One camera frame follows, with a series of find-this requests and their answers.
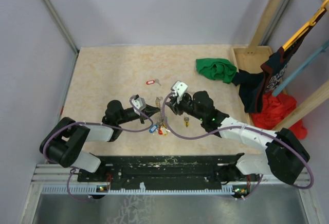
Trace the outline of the large keyring with tagged keys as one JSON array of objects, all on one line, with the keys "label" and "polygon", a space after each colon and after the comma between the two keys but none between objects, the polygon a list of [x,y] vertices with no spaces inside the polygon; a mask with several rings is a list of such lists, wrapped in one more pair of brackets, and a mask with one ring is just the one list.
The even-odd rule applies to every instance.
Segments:
[{"label": "large keyring with tagged keys", "polygon": [[159,112],[159,117],[158,117],[156,123],[149,129],[149,133],[152,135],[158,134],[160,136],[167,136],[170,132],[164,123],[163,115],[161,113],[162,100],[163,100],[163,97],[156,97],[156,99],[155,99],[156,107],[160,109],[160,112]]}]

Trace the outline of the key with yellow tag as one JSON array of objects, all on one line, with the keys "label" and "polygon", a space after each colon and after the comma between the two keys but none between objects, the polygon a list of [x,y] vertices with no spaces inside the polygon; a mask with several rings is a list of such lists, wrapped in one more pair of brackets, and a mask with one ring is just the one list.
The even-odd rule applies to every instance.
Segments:
[{"label": "key with yellow tag", "polygon": [[185,127],[188,127],[189,126],[189,117],[184,117],[184,124],[185,124]]}]

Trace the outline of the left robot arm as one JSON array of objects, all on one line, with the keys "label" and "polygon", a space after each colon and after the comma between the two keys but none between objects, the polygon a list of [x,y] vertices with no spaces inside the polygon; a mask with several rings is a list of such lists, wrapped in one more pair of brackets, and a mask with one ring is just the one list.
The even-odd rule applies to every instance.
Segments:
[{"label": "left robot arm", "polygon": [[105,115],[100,123],[77,122],[70,117],[62,118],[42,141],[39,151],[45,159],[57,163],[63,168],[82,169],[96,181],[103,180],[107,169],[101,165],[101,159],[82,150],[86,142],[114,142],[123,131],[139,133],[140,130],[122,128],[121,124],[139,120],[142,124],[151,116],[160,112],[160,108],[146,104],[144,98],[136,95],[130,98],[130,108],[124,109],[121,102],[108,103]]}]

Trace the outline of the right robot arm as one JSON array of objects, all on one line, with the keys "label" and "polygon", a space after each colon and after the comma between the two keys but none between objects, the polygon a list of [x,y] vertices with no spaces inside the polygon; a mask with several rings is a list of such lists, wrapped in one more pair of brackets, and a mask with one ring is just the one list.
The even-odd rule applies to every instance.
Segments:
[{"label": "right robot arm", "polygon": [[166,96],[163,106],[169,107],[175,115],[188,114],[200,121],[205,134],[192,137],[192,140],[215,135],[259,151],[259,154],[239,156],[229,171],[234,180],[240,181],[249,174],[272,175],[285,184],[296,186],[300,174],[307,171],[309,184],[306,188],[313,185],[314,176],[308,165],[310,156],[291,130],[267,130],[236,120],[216,109],[206,91],[198,91],[192,96],[173,91]]}]

